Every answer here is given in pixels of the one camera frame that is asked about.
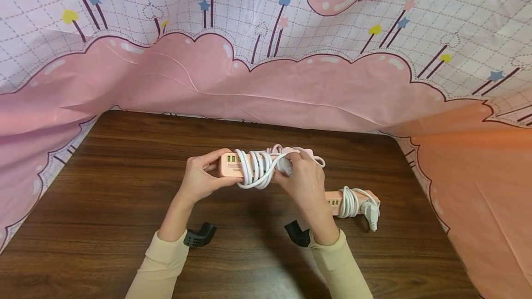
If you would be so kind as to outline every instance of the wooden table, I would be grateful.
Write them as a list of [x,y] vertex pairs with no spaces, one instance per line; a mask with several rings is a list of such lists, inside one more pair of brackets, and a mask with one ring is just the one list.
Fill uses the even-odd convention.
[[[0,298],[124,298],[186,159],[275,143],[322,156],[327,190],[381,199],[375,233],[363,216],[337,220],[375,299],[478,298],[392,138],[125,111],[101,117],[1,254]],[[329,298],[309,249],[283,229],[294,219],[302,223],[276,185],[199,202],[189,227],[218,231],[190,250],[174,298]]]

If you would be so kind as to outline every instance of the electrical plug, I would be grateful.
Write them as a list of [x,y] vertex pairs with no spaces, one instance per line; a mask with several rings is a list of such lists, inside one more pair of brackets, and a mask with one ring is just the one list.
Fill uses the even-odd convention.
[[377,231],[377,222],[379,220],[379,208],[371,201],[366,201],[360,206],[365,218],[368,220],[369,228],[375,232]]

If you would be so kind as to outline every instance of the beige sleeve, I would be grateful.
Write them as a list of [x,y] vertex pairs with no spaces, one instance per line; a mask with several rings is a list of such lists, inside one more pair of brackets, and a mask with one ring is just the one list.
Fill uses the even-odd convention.
[[373,299],[342,230],[340,238],[331,246],[317,244],[312,232],[310,238],[312,255],[332,299]]
[[188,246],[183,243],[186,234],[185,230],[181,238],[170,243],[155,233],[126,299],[172,298],[175,281],[188,256]]

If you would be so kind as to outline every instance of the pink power strip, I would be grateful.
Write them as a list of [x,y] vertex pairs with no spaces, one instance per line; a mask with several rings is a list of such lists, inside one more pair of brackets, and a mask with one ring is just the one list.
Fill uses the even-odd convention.
[[[311,149],[305,149],[305,151],[309,150],[310,155],[312,155]],[[246,154],[246,158],[251,160],[251,156]],[[225,153],[220,158],[220,163],[218,164],[218,173],[220,176],[223,177],[241,177],[244,178],[244,174],[242,173],[242,164],[241,160],[239,159],[238,155],[235,153]],[[372,193],[372,191],[366,191],[371,197],[375,199],[375,202],[377,204],[380,204],[379,198],[375,196],[375,194]],[[357,195],[358,201],[360,202],[360,205],[362,205],[364,202],[368,201],[368,197],[355,192]],[[332,215],[338,216],[340,206],[342,205],[342,192],[340,191],[326,191],[325,192],[325,198],[327,202],[329,202],[329,205],[331,206]]]

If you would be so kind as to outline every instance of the white power cord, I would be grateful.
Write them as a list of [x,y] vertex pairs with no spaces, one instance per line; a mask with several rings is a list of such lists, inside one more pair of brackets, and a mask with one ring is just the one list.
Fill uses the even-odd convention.
[[[342,205],[340,205],[339,218],[354,217],[358,214],[358,211],[362,211],[365,218],[368,220],[369,228],[372,231],[377,231],[377,222],[379,220],[379,204],[375,199],[366,191],[360,188],[349,188],[344,186],[340,192],[343,194]],[[358,192],[368,198],[362,205],[358,201],[358,197],[355,194]]]
[[[306,152],[305,149],[300,147],[293,147],[292,149]],[[266,150],[248,152],[249,161],[242,150],[235,149],[235,153],[241,159],[242,173],[244,174],[244,181],[238,183],[238,186],[245,190],[253,187],[259,190],[266,188],[272,180],[273,171],[276,167],[291,176],[291,162],[284,159],[284,156],[288,155],[288,153],[283,153],[283,146],[280,144],[276,144],[273,148],[267,148]],[[325,167],[325,160],[321,157],[314,156],[313,159],[316,164]]]

